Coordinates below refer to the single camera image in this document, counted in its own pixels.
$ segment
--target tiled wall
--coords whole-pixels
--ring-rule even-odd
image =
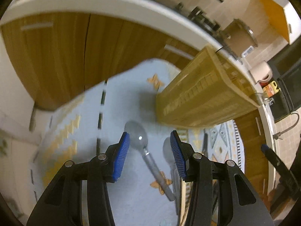
[[[190,11],[199,6],[212,20],[216,20],[221,28],[226,28],[234,18],[243,20],[252,30],[258,40],[259,47],[247,56],[247,61],[254,66],[261,61],[270,60],[286,44],[268,22],[260,0],[172,0],[182,2]]]
[[[297,111],[299,114],[301,114],[301,108],[299,108]],[[287,129],[288,127],[293,125],[296,120],[297,115],[289,115],[288,117],[285,117],[284,119],[276,123],[276,131],[281,132]],[[295,158],[296,151],[300,142],[300,133],[301,120],[293,129],[281,135],[281,138],[283,138],[283,140],[278,140],[280,158],[288,168],[290,168]]]

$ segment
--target patterned tablecloth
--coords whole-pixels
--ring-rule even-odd
[[[148,60],[135,68],[99,83],[52,116],[50,128],[32,160],[31,182],[33,200],[38,200],[53,176],[67,160],[89,161],[96,153],[105,152],[117,143],[129,120],[139,122],[147,131],[148,148],[159,169],[170,179],[170,167],[163,157],[164,140],[173,127],[156,122],[155,97],[179,73],[173,65],[162,60]],[[102,116],[99,129],[99,117]],[[208,158],[224,162],[234,160],[244,171],[243,144],[234,121],[208,129],[177,129],[180,138],[201,151],[204,132],[208,134]],[[129,149],[122,175],[108,191],[115,224],[177,225],[175,203],[162,195],[140,153]],[[83,182],[83,223],[88,225],[87,202]]]

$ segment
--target blue rubber tip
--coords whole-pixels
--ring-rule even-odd
[[[127,132],[124,132],[118,144],[119,147],[118,147],[117,155],[115,157],[113,174],[112,174],[112,178],[115,182],[121,176],[124,161],[128,153],[128,149],[130,147],[130,135]]]
[[[177,165],[178,173],[181,178],[187,177],[186,163],[180,149],[181,141],[176,131],[170,134],[170,145]]]
[[[262,153],[265,153],[267,150],[269,150],[269,147],[266,144],[261,145],[261,151]]]

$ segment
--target cabinet door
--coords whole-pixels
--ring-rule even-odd
[[[39,108],[55,110],[84,91],[89,16],[47,13],[1,27],[11,63]]]
[[[245,175],[262,200],[267,199],[268,160],[261,152],[265,144],[263,125],[258,110],[235,119],[245,152]]]
[[[85,89],[146,59],[165,59],[183,69],[190,60],[165,50],[167,44],[193,56],[198,53],[190,46],[144,25],[92,14],[85,50]]]

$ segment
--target white wall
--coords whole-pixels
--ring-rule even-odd
[[[0,34],[0,111],[29,128],[34,101],[18,78]]]

